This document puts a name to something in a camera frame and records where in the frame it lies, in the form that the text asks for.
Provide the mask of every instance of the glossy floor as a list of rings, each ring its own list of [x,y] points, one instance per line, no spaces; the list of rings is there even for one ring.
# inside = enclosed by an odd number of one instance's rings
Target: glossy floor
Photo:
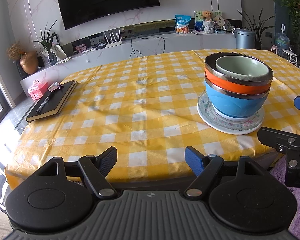
[[[4,168],[12,158],[21,133],[27,126],[25,116],[34,106],[31,97],[27,97],[17,107],[11,109],[0,123],[0,207],[4,210],[4,202],[11,192],[4,174]]]

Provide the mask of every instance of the purple rug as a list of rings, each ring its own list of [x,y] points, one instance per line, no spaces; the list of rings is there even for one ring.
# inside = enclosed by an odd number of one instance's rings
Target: purple rug
[[[272,176],[274,176],[278,181],[284,184],[286,171],[286,157],[282,157],[275,167],[270,171]],[[297,213],[289,227],[290,233],[292,233],[296,238],[300,239],[300,188],[287,187],[290,190],[298,202]]]

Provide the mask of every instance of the floral plate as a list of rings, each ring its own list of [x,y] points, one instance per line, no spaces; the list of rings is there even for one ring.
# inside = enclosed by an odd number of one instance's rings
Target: floral plate
[[[198,98],[197,110],[201,119],[212,128],[234,135],[243,135],[257,130],[265,116],[265,111],[260,108],[253,116],[245,121],[231,121],[218,114],[206,92],[200,94]]]

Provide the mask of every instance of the gray ribbed panel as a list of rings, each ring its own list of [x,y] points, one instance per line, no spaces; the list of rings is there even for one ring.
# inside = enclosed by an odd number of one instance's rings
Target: gray ribbed panel
[[[115,200],[100,201],[81,225],[51,236],[19,231],[6,240],[292,240],[288,231],[270,236],[233,232],[218,223],[205,204],[186,200],[177,191],[123,192]]]

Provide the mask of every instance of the teddy bear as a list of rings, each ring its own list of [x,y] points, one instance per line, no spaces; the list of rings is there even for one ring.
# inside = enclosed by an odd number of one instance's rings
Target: teddy bear
[[[203,12],[202,12],[202,16],[206,18],[206,19],[205,19],[206,22],[212,22],[212,20],[211,20],[212,15],[213,15],[213,14],[212,14],[212,12],[210,12],[210,11],[203,11]]]

